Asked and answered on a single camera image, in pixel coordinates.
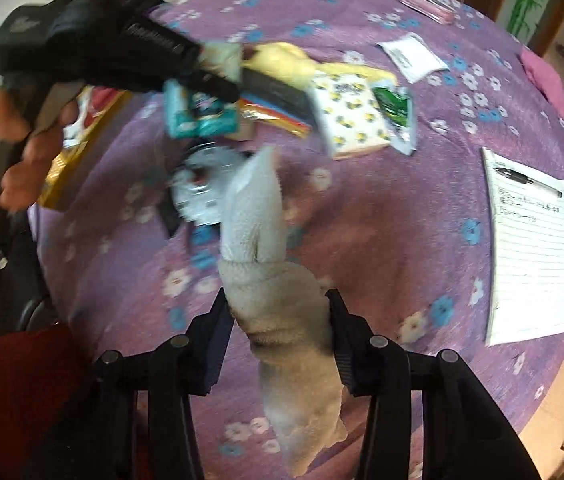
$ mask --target notepad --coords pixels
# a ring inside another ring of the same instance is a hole
[[[482,149],[493,230],[486,345],[564,332],[564,181]],[[520,184],[507,168],[562,192]]]

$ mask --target table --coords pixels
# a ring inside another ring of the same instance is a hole
[[[318,60],[394,70],[374,44],[415,31],[451,67],[412,86],[419,147],[329,160],[308,141],[261,126],[241,148],[274,143],[289,257],[337,287],[376,333],[411,350],[460,352],[519,431],[564,358],[564,334],[485,348],[491,281],[480,147],[564,179],[564,122],[527,80],[522,46],[459,2],[443,26],[396,0],[190,0],[153,17],[198,40],[289,41]],[[155,213],[179,147],[163,138],[161,96],[141,96],[110,126],[104,153],[65,214],[44,211],[40,254],[54,302],[92,356],[153,349],[206,312],[220,281],[209,228],[171,239]],[[422,456],[414,397],[412,477]],[[256,362],[234,330],[217,386],[192,407],[208,479],[286,478],[258,398]],[[146,400],[140,402],[146,409]],[[366,402],[347,398],[349,439],[307,478],[349,480]]]

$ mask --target pen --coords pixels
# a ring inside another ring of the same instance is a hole
[[[510,170],[509,168],[493,168],[493,169],[501,176],[510,178],[514,182],[519,182],[520,184],[532,184],[533,186],[549,191],[550,193],[554,194],[558,198],[562,198],[561,191],[558,191],[557,189],[551,186],[547,186],[542,182],[538,182],[537,180],[533,180],[532,178],[527,177],[525,174],[520,173],[519,171]]]

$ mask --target red fabric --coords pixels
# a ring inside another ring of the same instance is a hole
[[[20,478],[87,369],[64,325],[0,338],[0,480]]]

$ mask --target beige cloth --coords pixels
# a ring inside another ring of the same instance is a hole
[[[296,477],[347,431],[329,302],[309,270],[284,261],[286,228],[272,155],[262,149],[229,186],[218,265],[231,312],[260,360],[265,415]]]

